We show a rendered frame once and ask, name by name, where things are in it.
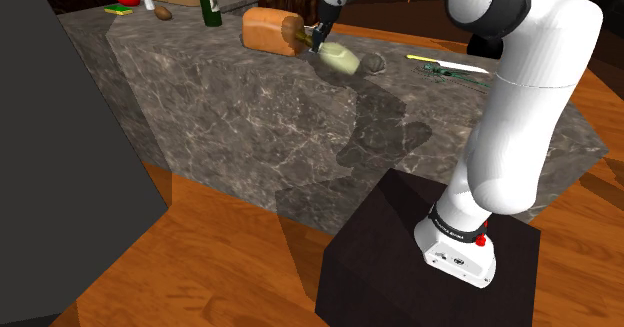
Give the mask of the dark green wine bottle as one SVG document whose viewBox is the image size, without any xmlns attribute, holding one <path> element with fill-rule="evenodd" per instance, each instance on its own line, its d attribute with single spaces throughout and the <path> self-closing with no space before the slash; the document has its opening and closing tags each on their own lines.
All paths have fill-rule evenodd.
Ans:
<svg viewBox="0 0 624 327">
<path fill-rule="evenodd" d="M 202 10 L 202 17 L 207 27 L 219 27 L 222 25 L 222 18 L 218 0 L 199 0 Z"/>
</svg>

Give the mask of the grey-brown round lump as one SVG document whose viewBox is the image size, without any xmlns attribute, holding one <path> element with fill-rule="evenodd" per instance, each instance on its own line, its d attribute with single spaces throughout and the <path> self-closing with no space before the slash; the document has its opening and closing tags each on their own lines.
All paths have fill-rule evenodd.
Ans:
<svg viewBox="0 0 624 327">
<path fill-rule="evenodd" d="M 368 53 L 360 61 L 361 70 L 369 75 L 378 75 L 386 70 L 385 58 L 379 53 Z"/>
</svg>

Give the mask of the dark robot stand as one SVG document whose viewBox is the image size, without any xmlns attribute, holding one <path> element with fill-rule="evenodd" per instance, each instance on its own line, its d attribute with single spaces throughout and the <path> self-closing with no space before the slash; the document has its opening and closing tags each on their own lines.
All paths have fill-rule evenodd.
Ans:
<svg viewBox="0 0 624 327">
<path fill-rule="evenodd" d="M 493 215 L 479 289 L 429 266 L 413 230 L 445 184 L 390 169 L 326 247 L 315 312 L 329 327 L 532 327 L 540 231 Z"/>
</svg>

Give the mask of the dark grey cabinet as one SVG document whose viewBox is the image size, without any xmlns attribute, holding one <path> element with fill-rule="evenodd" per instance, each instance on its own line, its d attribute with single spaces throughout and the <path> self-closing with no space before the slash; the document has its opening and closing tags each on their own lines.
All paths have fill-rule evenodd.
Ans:
<svg viewBox="0 0 624 327">
<path fill-rule="evenodd" d="M 166 203 L 47 0 L 0 0 L 0 327 L 48 327 Z"/>
</svg>

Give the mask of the pale green bottle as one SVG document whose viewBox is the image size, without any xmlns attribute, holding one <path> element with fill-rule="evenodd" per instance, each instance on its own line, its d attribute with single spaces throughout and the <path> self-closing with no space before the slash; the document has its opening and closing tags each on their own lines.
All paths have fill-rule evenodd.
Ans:
<svg viewBox="0 0 624 327">
<path fill-rule="evenodd" d="M 360 65 L 359 58 L 352 51 L 335 42 L 321 43 L 317 55 L 328 67 L 348 75 L 353 75 Z"/>
</svg>

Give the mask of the dark green utensil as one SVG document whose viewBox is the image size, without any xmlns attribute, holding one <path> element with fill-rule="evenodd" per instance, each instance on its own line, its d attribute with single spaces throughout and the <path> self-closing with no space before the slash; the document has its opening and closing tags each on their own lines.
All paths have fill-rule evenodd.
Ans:
<svg viewBox="0 0 624 327">
<path fill-rule="evenodd" d="M 487 87 L 487 84 L 478 82 L 469 78 L 469 73 L 461 70 L 444 68 L 434 63 L 425 63 L 422 71 L 428 76 L 434 78 L 437 82 L 446 81 L 448 78 L 460 79 L 477 85 Z"/>
</svg>

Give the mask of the brown bread loaf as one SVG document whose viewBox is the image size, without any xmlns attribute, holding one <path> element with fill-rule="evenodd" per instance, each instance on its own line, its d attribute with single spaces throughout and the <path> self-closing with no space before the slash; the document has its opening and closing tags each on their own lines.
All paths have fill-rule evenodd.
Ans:
<svg viewBox="0 0 624 327">
<path fill-rule="evenodd" d="M 253 7 L 242 17 L 242 40 L 246 48 L 283 56 L 297 56 L 306 45 L 296 35 L 304 29 L 296 13 Z"/>
</svg>

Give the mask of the yellow-handled knife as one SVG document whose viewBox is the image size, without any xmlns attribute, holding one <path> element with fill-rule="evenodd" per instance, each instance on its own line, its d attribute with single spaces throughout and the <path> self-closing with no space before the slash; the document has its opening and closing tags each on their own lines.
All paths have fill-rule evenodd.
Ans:
<svg viewBox="0 0 624 327">
<path fill-rule="evenodd" d="M 428 57 L 410 55 L 410 54 L 405 55 L 405 58 L 411 59 L 411 60 L 418 60 L 422 62 L 436 63 L 443 68 L 455 69 L 455 70 L 466 71 L 466 72 L 489 74 L 489 72 L 483 68 L 461 64 L 461 63 L 447 62 L 447 61 L 437 60 L 437 59 L 428 58 Z"/>
</svg>

